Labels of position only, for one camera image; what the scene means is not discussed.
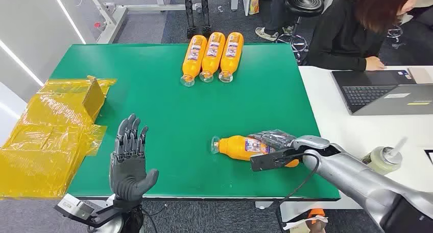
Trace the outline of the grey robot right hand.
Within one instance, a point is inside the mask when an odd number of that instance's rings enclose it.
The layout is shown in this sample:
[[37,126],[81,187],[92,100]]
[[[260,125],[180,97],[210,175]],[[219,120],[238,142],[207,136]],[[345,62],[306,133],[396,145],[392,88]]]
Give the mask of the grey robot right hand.
[[256,139],[275,150],[281,150],[289,148],[293,140],[296,139],[295,136],[288,134],[282,130],[267,130],[257,133],[249,134],[248,137]]

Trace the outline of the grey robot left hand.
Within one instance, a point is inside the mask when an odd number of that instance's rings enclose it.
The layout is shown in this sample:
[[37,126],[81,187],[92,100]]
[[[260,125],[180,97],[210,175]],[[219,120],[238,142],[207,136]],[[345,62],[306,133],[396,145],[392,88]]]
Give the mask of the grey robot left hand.
[[110,188],[119,200],[137,201],[157,182],[159,171],[146,171],[148,127],[138,131],[140,118],[131,114],[120,123],[110,154]]

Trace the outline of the person's hand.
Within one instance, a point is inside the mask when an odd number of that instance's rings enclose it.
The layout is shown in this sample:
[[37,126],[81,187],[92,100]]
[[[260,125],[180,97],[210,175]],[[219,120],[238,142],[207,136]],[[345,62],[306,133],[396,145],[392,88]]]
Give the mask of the person's hand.
[[378,57],[371,56],[365,58],[366,61],[366,71],[381,71],[385,70],[386,66],[381,62],[381,60]]

